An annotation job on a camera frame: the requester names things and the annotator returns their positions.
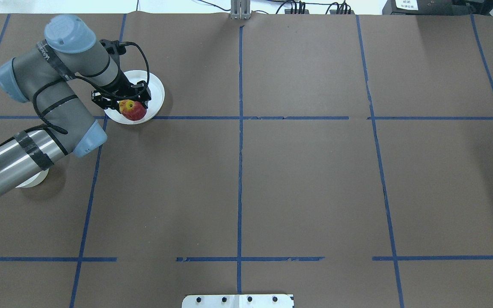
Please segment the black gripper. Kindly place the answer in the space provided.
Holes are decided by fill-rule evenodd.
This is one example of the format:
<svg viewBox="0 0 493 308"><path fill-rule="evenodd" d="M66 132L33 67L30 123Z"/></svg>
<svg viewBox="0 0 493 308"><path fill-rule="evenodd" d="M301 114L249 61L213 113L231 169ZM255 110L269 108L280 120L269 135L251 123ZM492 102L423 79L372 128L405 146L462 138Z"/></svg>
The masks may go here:
<svg viewBox="0 0 493 308"><path fill-rule="evenodd" d="M115 93L102 94L97 90L92 91L92 102L104 110L119 111L119 101L125 99L138 101L147 110L152 99L148 82L145 80L140 80L136 84L125 82Z"/></svg>

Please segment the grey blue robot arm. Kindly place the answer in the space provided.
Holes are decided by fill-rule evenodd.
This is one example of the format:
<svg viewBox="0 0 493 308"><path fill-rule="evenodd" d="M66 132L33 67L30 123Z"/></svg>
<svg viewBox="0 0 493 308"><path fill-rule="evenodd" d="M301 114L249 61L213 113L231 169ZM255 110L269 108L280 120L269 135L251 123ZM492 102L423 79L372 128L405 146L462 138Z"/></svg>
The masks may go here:
<svg viewBox="0 0 493 308"><path fill-rule="evenodd" d="M150 78L129 81L119 57L132 41L98 39L78 16L55 16L44 39L25 54L0 66L0 88L20 103L31 103L41 120L0 144L0 197L61 158L86 156L107 141L107 134L71 89L71 80L92 88L92 102L118 110L120 101L147 109Z"/></svg>

